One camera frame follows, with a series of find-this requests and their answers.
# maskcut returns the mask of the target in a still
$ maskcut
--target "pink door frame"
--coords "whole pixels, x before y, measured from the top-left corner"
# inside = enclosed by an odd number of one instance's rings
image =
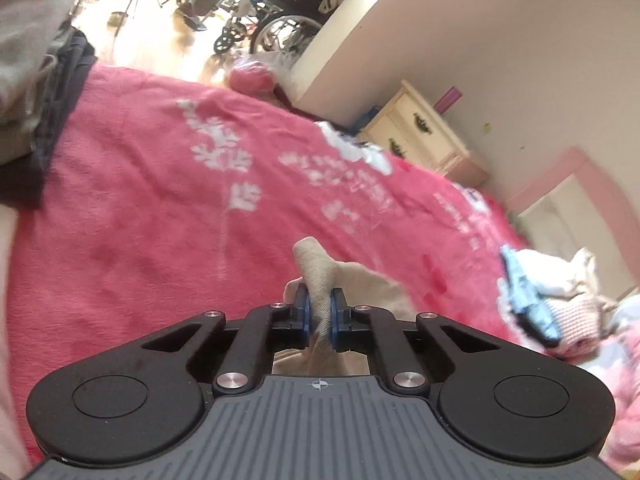
[[[522,213],[572,175],[609,226],[629,272],[640,283],[638,216],[620,186],[579,148],[565,150],[548,170],[507,200],[507,208]]]

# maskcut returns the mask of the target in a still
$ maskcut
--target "metal screw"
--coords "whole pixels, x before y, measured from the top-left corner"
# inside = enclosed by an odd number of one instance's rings
[[[249,382],[249,378],[245,374],[238,372],[229,372],[220,375],[216,382],[221,388],[229,388],[233,390],[235,388],[242,388]]]
[[[394,382],[403,388],[417,388],[424,384],[424,375],[417,372],[400,372],[394,377]]]

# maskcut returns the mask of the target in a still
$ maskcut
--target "gray cloth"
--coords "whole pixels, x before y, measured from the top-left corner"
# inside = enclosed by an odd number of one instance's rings
[[[40,122],[44,94],[57,64],[56,57],[47,54],[33,87],[18,97],[4,115],[0,115],[0,165],[33,151],[33,132]]]
[[[33,133],[35,149],[0,165],[0,203],[11,207],[40,205],[47,173],[66,119],[74,110],[84,82],[95,62],[95,51],[79,30],[57,51],[58,64],[44,95],[42,118]]]
[[[29,153],[75,0],[0,0],[0,164]]]

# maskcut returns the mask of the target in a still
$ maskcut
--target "blue cloth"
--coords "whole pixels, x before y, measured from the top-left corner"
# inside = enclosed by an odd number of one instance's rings
[[[516,251],[508,245],[500,248],[509,282],[509,302],[518,322],[546,348],[555,348],[562,340],[562,331],[546,301],[522,270]]]

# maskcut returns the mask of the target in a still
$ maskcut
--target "bed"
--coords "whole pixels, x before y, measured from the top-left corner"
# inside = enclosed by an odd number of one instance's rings
[[[496,203],[239,94],[95,66],[8,271],[30,460],[24,405],[40,378],[204,310],[234,319],[279,300],[306,236],[402,283],[417,310],[527,344],[498,255],[522,241]]]

